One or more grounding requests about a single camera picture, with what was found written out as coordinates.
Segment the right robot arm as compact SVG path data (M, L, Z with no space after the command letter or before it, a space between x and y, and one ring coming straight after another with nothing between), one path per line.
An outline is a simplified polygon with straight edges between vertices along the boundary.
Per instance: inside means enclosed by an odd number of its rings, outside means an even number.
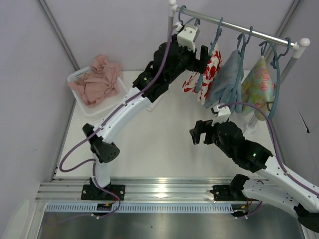
M271 204L296 217L307 229L319 231L319 188L281 165L267 148L247 140L235 123L199 120L189 132L194 144L205 134L205 144L215 144L240 168L277 185L271 188L238 174L230 185L234 197L245 196Z

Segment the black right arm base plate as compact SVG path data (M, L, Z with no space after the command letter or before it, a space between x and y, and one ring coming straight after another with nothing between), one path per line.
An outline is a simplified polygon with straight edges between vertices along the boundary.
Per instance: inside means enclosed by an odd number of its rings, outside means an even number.
M246 201L244 194L237 189L231 188L229 185L214 185L209 191L215 201Z

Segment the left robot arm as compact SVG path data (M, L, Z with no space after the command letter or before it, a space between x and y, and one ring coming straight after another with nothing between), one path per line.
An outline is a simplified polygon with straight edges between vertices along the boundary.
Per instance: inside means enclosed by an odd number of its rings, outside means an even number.
M89 138L95 159L91 184L107 190L110 183L109 163L120 153L114 140L122 128L140 111L154 103L169 85L184 71L203 73L209 60L208 47L202 46L200 58L177 42L163 43L154 53L153 60L133 81L123 100L99 123L85 124L83 132Z

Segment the red poppy print skirt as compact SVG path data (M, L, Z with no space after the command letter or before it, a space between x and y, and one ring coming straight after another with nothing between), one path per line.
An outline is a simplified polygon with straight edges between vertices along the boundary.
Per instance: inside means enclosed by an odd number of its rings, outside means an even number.
M192 92L197 95L197 101L201 102L203 105L209 90L211 89L213 80L220 70L222 63L221 52L219 46L216 43L215 47L211 52L210 60L206 66L206 70L202 75L202 80L200 81L201 74L198 72L193 72L188 80L185 80L182 89L185 93Z

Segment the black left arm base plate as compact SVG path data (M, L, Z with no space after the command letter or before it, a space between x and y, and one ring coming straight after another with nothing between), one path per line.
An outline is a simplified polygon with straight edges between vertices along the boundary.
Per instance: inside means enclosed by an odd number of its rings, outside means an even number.
M124 200L125 197L125 185L111 184L105 188L105 190L117 195L120 200ZM81 200L86 201L112 201L114 196L104 192L97 188L94 184L86 184L82 188Z

